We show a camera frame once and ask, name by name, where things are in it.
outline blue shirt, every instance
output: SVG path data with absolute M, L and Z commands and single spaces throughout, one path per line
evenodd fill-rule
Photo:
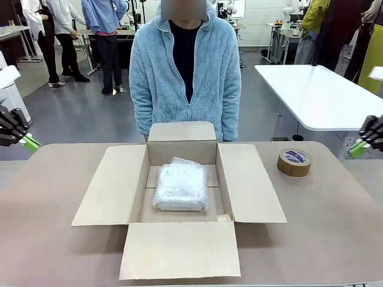
M 124 0 L 81 0 L 86 29 L 112 33 L 120 27 L 120 20 L 127 10 Z

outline blue fleece jacket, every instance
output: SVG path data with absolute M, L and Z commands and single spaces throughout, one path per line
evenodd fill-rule
M 173 60 L 174 36 L 160 9 L 137 32 L 130 57 L 130 95 L 138 130 L 148 135 L 153 123 L 209 121 L 218 141 L 238 137 L 241 70 L 234 29 L 215 16 L 207 3 L 206 20 L 194 49 L 193 96 L 190 104 L 185 84 Z

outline packing tape roll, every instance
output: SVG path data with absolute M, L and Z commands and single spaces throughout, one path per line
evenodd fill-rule
M 309 173 L 311 163 L 312 158 L 307 152 L 287 148 L 279 153 L 276 166 L 286 175 L 301 177 Z

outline open cardboard box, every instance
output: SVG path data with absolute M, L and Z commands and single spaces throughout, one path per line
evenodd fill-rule
M 207 166 L 206 212 L 153 207 L 159 168 L 173 157 Z M 108 148 L 72 226 L 129 224 L 120 279 L 168 279 L 240 276 L 234 221 L 286 218 L 254 145 L 217 143 L 212 124 L 188 122 Z

